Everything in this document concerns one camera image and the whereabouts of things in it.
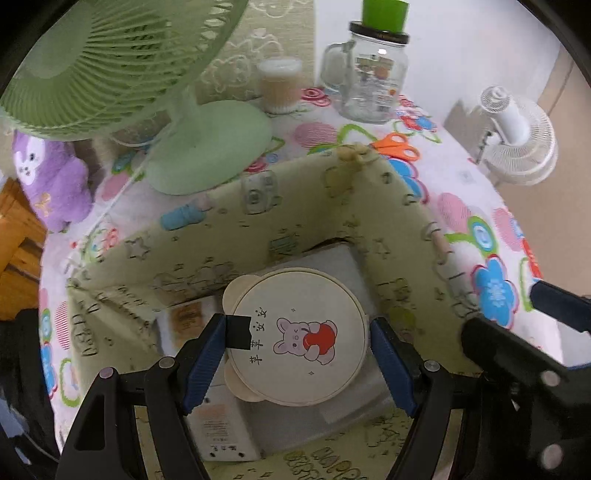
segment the green lid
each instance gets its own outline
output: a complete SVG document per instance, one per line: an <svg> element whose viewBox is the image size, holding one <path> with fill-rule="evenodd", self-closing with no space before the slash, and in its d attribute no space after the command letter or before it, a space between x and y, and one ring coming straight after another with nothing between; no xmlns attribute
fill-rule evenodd
<svg viewBox="0 0 591 480"><path fill-rule="evenodd" d="M402 0L363 0L363 25L390 32L404 31L408 3Z"/></svg>

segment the glass mug handle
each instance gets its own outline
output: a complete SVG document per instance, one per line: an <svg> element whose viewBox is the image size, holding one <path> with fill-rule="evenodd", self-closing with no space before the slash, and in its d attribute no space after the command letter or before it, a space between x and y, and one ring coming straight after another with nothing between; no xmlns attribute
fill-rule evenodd
<svg viewBox="0 0 591 480"><path fill-rule="evenodd" d="M348 46L349 42L333 43L324 51L320 79L331 90L338 91L345 82Z"/></svg>

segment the blue gripper pad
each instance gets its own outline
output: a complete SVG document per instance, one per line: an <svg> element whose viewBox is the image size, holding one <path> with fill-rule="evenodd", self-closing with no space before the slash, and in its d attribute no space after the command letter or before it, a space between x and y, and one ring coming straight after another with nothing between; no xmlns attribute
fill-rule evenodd
<svg viewBox="0 0 591 480"><path fill-rule="evenodd" d="M369 333L371 350L394 403L398 408L403 409L409 417L412 417L417 411L417 403L413 396L413 381L404 363L376 321L371 322Z"/></svg>
<svg viewBox="0 0 591 480"><path fill-rule="evenodd" d="M213 376L226 349L226 317L223 316L207 339L187 378L187 391L183 398L183 413L188 415L205 398Z"/></svg>

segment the black tape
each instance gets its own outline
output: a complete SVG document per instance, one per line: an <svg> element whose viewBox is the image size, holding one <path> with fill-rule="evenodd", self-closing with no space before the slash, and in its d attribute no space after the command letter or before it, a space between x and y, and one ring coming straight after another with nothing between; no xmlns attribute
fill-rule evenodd
<svg viewBox="0 0 591 480"><path fill-rule="evenodd" d="M226 348L251 349L251 317L226 315Z"/></svg>

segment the fabric storage basket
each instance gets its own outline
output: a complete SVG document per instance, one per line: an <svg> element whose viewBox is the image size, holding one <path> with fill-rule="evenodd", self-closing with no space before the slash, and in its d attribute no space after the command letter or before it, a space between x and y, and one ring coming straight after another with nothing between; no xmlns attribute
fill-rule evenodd
<svg viewBox="0 0 591 480"><path fill-rule="evenodd" d="M253 198L251 190L259 195ZM163 220L137 232L70 279L72 357L84 393L103 367L124 373L158 361L152 324L163 308L334 238L355 244L382 312L423 358L450 372L478 371L459 345L463 319L478 312L477 299L467 294L470 279L459 275L429 212L374 150L358 145L320 152L244 174L206 195L211 209L188 204L180 223ZM384 478L410 424L393 409L295 452L207 467L214 479L273 472L282 479ZM147 453L147 423L138 425L148 474L158 478L155 452Z"/></svg>

